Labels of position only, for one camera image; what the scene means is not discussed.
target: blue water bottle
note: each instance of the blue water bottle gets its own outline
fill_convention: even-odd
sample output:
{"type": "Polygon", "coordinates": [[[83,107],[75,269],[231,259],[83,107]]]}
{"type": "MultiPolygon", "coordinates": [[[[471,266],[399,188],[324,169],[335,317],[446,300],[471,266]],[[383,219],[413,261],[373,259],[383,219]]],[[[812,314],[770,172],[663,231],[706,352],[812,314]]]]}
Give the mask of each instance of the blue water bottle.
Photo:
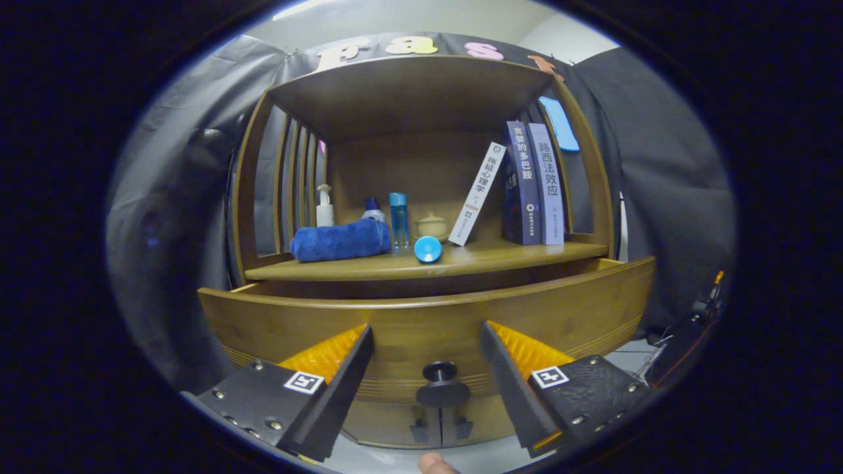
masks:
{"type": "Polygon", "coordinates": [[[389,210],[392,211],[392,238],[396,250],[410,248],[410,229],[407,224],[407,195],[403,192],[389,194],[389,210]]]}

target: folded towel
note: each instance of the folded towel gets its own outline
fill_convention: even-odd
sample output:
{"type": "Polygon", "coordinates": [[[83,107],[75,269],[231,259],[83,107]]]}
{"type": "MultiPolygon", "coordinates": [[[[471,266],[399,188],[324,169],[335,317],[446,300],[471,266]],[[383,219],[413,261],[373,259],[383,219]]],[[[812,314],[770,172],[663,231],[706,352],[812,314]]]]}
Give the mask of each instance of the folded towel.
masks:
{"type": "Polygon", "coordinates": [[[326,261],[373,256],[391,247],[386,224],[366,218],[348,225],[301,228],[290,252],[298,261],[326,261]]]}

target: finger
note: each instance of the finger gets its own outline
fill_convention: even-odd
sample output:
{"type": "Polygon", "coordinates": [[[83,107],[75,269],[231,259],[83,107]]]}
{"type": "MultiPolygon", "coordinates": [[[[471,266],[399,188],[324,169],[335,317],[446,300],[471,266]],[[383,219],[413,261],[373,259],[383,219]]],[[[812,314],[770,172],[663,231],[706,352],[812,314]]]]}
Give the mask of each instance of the finger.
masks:
{"type": "Polygon", "coordinates": [[[421,474],[459,474],[439,453],[427,453],[419,458],[421,474]]]}
{"type": "Polygon", "coordinates": [[[426,453],[419,458],[419,471],[427,472],[430,466],[438,462],[445,462],[445,459],[439,453],[426,453]]]}

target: wooden cabinet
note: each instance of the wooden cabinet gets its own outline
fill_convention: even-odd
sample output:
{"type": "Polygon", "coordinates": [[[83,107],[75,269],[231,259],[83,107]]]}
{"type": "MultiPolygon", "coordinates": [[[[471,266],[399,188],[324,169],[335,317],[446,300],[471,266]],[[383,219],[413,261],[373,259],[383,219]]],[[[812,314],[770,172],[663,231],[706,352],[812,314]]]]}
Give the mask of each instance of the wooden cabinet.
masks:
{"type": "Polygon", "coordinates": [[[427,383],[422,368],[434,360],[453,361],[471,389],[460,410],[475,426],[461,443],[510,434],[481,353],[484,321],[579,358],[625,343],[647,302],[654,260],[606,258],[614,245],[609,189],[585,117],[556,76],[531,67],[396,57],[296,78],[260,98],[236,172],[234,248],[244,285],[231,292],[201,288],[208,321],[239,364],[280,362],[368,323],[375,351],[345,425],[361,443],[420,447],[410,431],[418,417],[415,394],[427,383]],[[390,191],[407,194],[411,222],[434,211],[452,224],[489,142],[501,143],[504,122],[547,90],[562,103],[580,144],[592,234],[566,234],[564,250],[504,240],[498,185],[466,246],[445,245],[436,264],[423,265],[410,252],[303,264],[284,252],[296,229],[315,222],[319,140],[327,145],[325,178],[337,224],[357,220],[365,197],[383,199],[390,191]],[[274,109],[286,117],[273,193],[277,252],[259,256],[256,162],[274,109]]]}

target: white wall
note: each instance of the white wall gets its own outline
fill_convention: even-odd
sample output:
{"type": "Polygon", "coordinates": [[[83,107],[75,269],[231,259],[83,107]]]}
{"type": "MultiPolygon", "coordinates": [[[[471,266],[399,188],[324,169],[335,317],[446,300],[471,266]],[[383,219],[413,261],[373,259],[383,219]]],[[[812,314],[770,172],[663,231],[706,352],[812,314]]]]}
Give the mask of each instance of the white wall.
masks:
{"type": "Polygon", "coordinates": [[[353,36],[434,31],[518,44],[555,10],[529,0],[331,0],[245,34],[287,51],[353,36]]]}
{"type": "Polygon", "coordinates": [[[538,24],[517,44],[569,64],[618,47],[609,37],[563,13],[538,24]]]}

